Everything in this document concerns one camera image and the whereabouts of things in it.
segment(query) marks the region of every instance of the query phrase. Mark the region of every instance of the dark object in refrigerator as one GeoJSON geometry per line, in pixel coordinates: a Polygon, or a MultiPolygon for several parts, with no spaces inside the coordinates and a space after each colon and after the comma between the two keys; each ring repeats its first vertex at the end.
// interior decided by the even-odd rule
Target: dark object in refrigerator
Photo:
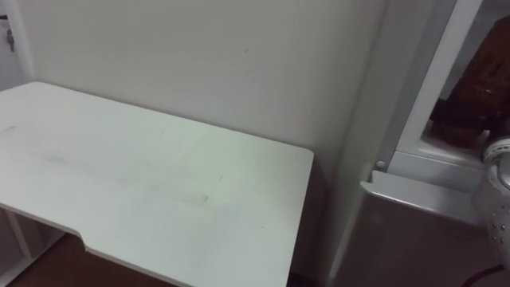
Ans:
{"type": "Polygon", "coordinates": [[[472,147],[510,111],[510,16],[496,21],[447,100],[436,104],[432,134],[472,147]]]}

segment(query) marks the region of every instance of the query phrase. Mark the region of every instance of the wooden floor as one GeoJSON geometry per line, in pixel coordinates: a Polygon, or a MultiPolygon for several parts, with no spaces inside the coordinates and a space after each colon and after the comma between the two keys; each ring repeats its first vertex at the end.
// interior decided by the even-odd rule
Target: wooden floor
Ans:
{"type": "MultiPolygon", "coordinates": [[[[70,286],[175,287],[85,252],[81,240],[70,234],[66,234],[9,284],[9,287],[70,286]]],[[[291,275],[288,287],[291,286],[309,287],[312,284],[291,275]]]]}

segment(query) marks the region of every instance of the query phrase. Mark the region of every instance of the scuff mark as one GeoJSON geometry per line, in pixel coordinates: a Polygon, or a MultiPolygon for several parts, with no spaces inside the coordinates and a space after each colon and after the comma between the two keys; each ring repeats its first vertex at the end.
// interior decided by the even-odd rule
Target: scuff mark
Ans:
{"type": "Polygon", "coordinates": [[[15,128],[16,128],[16,126],[8,127],[5,130],[1,131],[0,135],[4,134],[6,132],[10,132],[10,131],[14,130],[15,128]]]}

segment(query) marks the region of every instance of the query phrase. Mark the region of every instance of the door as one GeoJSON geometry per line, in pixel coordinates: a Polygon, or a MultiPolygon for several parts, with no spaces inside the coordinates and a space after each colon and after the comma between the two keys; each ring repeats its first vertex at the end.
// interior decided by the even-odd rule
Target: door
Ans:
{"type": "MultiPolygon", "coordinates": [[[[333,286],[461,286],[500,264],[478,225],[470,194],[372,173],[333,286]]],[[[506,272],[483,286],[506,286],[506,272]]]]}
{"type": "MultiPolygon", "coordinates": [[[[2,1],[0,1],[0,15],[6,15],[2,1]]],[[[14,51],[11,51],[6,40],[9,28],[8,20],[0,20],[0,91],[25,83],[16,47],[14,46],[14,51]]]]}

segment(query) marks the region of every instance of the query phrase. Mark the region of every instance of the desk top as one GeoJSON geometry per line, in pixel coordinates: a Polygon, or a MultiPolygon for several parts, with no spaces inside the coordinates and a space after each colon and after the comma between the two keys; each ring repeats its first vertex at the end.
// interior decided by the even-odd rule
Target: desk top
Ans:
{"type": "Polygon", "coordinates": [[[53,85],[0,93],[0,206],[179,286],[285,287],[312,159],[53,85]]]}

